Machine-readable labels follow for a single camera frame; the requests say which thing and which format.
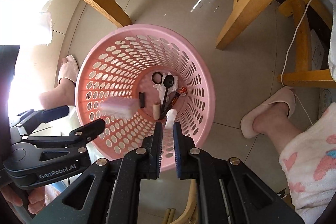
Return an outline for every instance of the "finger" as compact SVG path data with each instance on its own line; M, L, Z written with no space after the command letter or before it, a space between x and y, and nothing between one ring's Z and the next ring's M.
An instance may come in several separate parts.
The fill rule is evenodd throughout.
M32 214L37 214L38 212L40 212L44 208L44 205L45 205L44 200L38 201L35 204L29 203L28 210Z
M14 190L9 185L1 188L1 193L5 200L7 200L8 202L18 207L22 206L22 199L14 192Z
M45 200L45 190L44 186L39 187L31 191L31 193L28 196L28 200L31 204L35 204L36 202L39 201L44 201Z

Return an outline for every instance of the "foot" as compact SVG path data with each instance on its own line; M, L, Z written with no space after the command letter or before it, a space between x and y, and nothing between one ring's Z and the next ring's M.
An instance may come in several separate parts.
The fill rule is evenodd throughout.
M288 119L289 106L284 102L274 103L268 110L261 113L253 122L253 130L265 134L270 128Z
M66 58L62 58L63 66L65 63L68 63ZM64 101L67 102L66 105L74 106L75 105L75 83L67 78L61 78L58 88L62 91L62 96Z

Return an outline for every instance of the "screw head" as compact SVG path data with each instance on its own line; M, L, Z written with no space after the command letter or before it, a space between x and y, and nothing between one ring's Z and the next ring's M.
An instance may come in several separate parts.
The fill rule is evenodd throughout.
M79 153L84 153L84 152L86 152L86 148L85 147L80 147L80 148L78 148L78 152Z
M143 148L143 147L140 147L140 148L138 148L135 152L137 153L137 154L139 154L139 155L143 155L143 154L145 154L146 153L146 149L145 148Z
M104 166L105 164L107 164L107 159L105 159L105 158L98 159L96 161L96 164L99 165L99 166Z
M238 165L238 164L240 164L240 159L235 158L235 157L230 158L230 163L231 163L232 165Z
M193 154L193 155L198 155L200 152L201 151L196 147L190 149L190 153Z

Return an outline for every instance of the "tiled floor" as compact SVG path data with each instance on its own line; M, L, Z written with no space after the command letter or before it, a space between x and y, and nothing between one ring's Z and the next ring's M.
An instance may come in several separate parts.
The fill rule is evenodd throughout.
M215 49L216 37L232 11L232 0L116 0L133 23L168 27L188 39L206 62L216 91L216 113L204 149L227 159L237 156L273 190L287 186L278 155L265 136L247 140L240 130L241 118L281 85L276 81L294 33L292 18L283 17L277 3L269 5L226 50ZM86 5L75 31L69 54L79 65L91 48L106 34L116 30L110 21ZM292 51L287 70L293 69ZM310 117L317 119L318 89L298 89ZM301 129L309 126L301 106L292 118ZM188 181L177 180L175 173L163 172L156 181L144 181L140 191L140 218L160 223L166 208L176 208L179 216L185 207Z

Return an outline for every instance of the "pink slipper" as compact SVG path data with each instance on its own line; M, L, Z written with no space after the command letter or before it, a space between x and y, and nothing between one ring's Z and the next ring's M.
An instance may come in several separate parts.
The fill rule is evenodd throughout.
M274 103L286 103L289 106L288 117L290 117L294 113L295 109L296 98L294 94L294 89L292 87L285 86L282 89L278 90L276 93L274 93L261 105L257 106L255 109L247 113L240 122L241 131L244 137L250 139L258 135L258 133L253 130L253 122L257 116L268 110Z
M76 60L72 55L66 57L67 63L63 64L58 73L58 85L62 78L67 78L76 84L79 69Z

